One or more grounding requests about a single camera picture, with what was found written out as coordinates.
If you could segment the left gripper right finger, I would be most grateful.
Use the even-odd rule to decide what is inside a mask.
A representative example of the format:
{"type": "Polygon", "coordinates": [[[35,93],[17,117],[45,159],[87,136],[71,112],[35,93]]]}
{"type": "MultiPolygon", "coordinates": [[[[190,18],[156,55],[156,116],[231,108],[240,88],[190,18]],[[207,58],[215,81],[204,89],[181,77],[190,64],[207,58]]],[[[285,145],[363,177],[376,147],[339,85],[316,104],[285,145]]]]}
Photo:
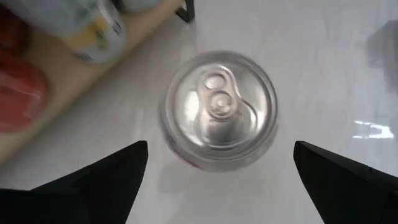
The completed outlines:
{"type": "Polygon", "coordinates": [[[293,158],[324,223],[397,224],[397,177],[305,141],[293,158]]]}

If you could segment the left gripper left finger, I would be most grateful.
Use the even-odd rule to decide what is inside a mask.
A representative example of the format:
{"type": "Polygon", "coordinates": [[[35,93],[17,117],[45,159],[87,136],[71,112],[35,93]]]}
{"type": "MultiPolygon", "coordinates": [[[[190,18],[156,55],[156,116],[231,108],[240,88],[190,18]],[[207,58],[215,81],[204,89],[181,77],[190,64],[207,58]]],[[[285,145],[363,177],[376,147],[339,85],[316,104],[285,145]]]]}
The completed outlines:
{"type": "Polygon", "coordinates": [[[148,157],[138,141],[32,190],[1,189],[1,223],[126,223],[148,157]]]}

